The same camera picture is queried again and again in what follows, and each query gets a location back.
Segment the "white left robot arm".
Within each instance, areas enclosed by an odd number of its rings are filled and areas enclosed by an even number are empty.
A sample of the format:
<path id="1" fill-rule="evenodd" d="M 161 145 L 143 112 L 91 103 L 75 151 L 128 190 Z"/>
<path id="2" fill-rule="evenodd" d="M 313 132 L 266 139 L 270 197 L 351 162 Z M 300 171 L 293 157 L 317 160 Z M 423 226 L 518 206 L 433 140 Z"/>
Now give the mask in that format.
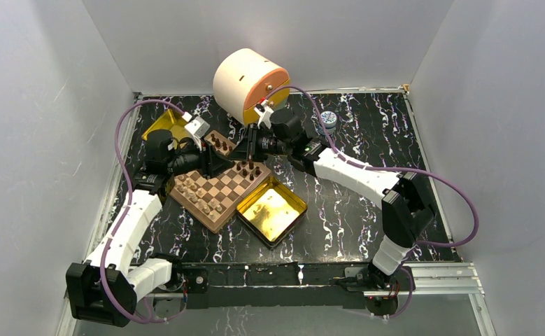
<path id="1" fill-rule="evenodd" d="M 132 257 L 174 189 L 174 177 L 199 172 L 213 178 L 233 167 L 220 148 L 213 135 L 176 139 L 167 129 L 148 133 L 141 165 L 125 174 L 128 193 L 114 224 L 84 261 L 66 271 L 72 317 L 117 327 L 130 321 L 152 323 L 152 317 L 136 314 L 138 302 L 160 286 L 167 291 L 184 287 L 178 258 L 154 253 L 132 267 Z"/>

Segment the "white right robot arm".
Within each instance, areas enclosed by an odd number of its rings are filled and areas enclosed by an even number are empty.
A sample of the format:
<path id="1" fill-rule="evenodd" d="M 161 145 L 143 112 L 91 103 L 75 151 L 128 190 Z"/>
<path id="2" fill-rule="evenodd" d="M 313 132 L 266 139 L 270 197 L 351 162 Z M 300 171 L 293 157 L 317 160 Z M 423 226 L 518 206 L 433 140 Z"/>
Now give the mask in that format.
<path id="1" fill-rule="evenodd" d="M 370 164 L 335 153 L 327 139 L 307 132 L 286 108 L 261 123 L 247 125 L 229 158 L 264 162 L 270 155 L 284 155 L 296 170 L 337 183 L 381 209 L 384 236 L 378 251 L 367 270 L 338 284 L 389 289 L 397 280 L 397 269 L 437 215 L 427 177 L 415 172 L 379 172 Z"/>

